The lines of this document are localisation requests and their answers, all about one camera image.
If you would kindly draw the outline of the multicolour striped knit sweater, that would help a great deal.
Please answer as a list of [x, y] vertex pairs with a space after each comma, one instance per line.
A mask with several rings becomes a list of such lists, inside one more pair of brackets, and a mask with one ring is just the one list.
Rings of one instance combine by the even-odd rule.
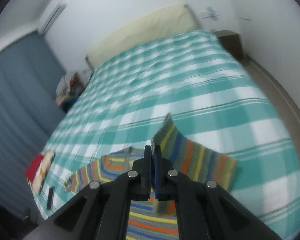
[[[166, 115], [161, 128], [151, 140], [158, 145], [163, 158], [173, 167], [186, 174], [192, 181], [204, 183], [214, 180], [228, 190], [234, 178], [237, 159], [218, 153], [197, 142], [187, 139]], [[65, 181], [66, 191], [78, 193], [90, 182], [107, 183], [132, 169], [134, 161], [143, 157], [143, 150], [132, 146], [104, 155], [80, 167]], [[178, 239], [178, 227], [173, 201], [159, 202], [151, 192], [150, 200], [131, 203], [127, 239]]]

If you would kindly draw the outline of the pile of clothes by bed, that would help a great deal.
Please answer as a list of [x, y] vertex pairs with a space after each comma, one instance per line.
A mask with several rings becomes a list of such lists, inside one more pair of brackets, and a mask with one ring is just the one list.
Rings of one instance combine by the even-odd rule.
[[62, 76], [56, 88], [55, 102], [63, 112], [67, 113], [79, 99], [85, 91], [91, 75], [90, 70], [83, 70], [67, 72]]

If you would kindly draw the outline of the black remote control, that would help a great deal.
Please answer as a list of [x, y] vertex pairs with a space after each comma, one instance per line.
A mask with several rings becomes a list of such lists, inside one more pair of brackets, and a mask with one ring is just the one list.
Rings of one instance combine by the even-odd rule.
[[48, 198], [47, 198], [47, 207], [46, 207], [48, 210], [52, 209], [54, 190], [55, 190], [54, 186], [49, 188], [49, 193], [48, 193]]

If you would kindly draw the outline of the cream patterned folded cloth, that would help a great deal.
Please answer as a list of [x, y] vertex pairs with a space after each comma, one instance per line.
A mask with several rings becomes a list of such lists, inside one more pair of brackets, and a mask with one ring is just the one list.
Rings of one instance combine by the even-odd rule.
[[35, 175], [35, 178], [33, 182], [31, 183], [30, 181], [27, 180], [31, 191], [37, 195], [40, 194], [46, 175], [51, 167], [51, 164], [54, 160], [55, 153], [54, 152], [42, 152], [41, 153], [44, 157], [42, 159], [42, 162], [37, 170], [37, 173]]

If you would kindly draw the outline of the red folded cloth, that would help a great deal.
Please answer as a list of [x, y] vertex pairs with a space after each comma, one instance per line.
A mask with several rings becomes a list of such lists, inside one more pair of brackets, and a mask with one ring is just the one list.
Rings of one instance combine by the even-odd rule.
[[27, 180], [30, 181], [31, 183], [33, 182], [33, 180], [35, 178], [35, 175], [36, 175], [37, 170], [42, 162], [43, 157], [44, 156], [42, 154], [36, 155], [35, 158], [33, 159], [33, 161], [31, 162], [29, 168], [25, 172], [25, 176], [26, 176]]

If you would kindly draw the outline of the teal white checked bedspread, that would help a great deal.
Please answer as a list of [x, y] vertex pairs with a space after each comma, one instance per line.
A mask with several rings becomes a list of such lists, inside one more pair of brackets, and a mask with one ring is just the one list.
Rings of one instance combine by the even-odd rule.
[[[275, 107], [214, 33], [193, 30], [124, 51], [97, 67], [44, 147], [55, 158], [34, 195], [47, 219], [74, 193], [80, 167], [144, 149], [170, 114], [187, 139], [237, 159], [230, 193], [282, 239], [300, 231], [300, 165]], [[48, 210], [50, 187], [55, 187]]]

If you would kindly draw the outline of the blue-grey curtain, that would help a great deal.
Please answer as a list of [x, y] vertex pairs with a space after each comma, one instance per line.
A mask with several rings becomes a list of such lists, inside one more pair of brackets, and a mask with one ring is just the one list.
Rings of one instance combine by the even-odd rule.
[[55, 102], [64, 73], [37, 33], [0, 52], [0, 205], [18, 217], [36, 209], [25, 172], [64, 118]]

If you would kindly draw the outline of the dark wooden nightstand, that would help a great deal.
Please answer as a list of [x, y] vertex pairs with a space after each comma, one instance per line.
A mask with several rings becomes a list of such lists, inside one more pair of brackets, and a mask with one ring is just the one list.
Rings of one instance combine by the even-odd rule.
[[240, 35], [230, 30], [216, 31], [215, 35], [218, 37], [222, 46], [237, 60], [244, 58], [243, 48], [241, 44]]

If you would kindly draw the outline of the cream padded headboard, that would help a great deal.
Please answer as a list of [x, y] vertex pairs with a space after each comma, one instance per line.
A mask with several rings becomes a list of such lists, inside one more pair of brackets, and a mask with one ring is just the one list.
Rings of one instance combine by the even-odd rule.
[[95, 69], [134, 46], [199, 28], [191, 8], [183, 3], [175, 4], [117, 29], [94, 44], [87, 52], [85, 61], [91, 69]]

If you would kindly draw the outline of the wall socket with blue plug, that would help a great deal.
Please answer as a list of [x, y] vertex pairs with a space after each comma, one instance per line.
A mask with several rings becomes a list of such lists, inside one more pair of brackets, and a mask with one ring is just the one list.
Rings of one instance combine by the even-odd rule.
[[199, 12], [199, 18], [202, 20], [217, 21], [219, 18], [219, 14], [213, 7], [206, 7], [204, 11]]

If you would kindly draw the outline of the white wall air conditioner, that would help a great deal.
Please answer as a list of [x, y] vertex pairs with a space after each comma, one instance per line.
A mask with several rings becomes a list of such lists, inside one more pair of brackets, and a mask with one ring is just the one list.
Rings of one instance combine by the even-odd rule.
[[57, 17], [63, 12], [66, 4], [51, 2], [46, 9], [43, 11], [42, 15], [38, 20], [37, 31], [38, 34], [43, 35], [48, 32], [51, 25], [55, 22]]

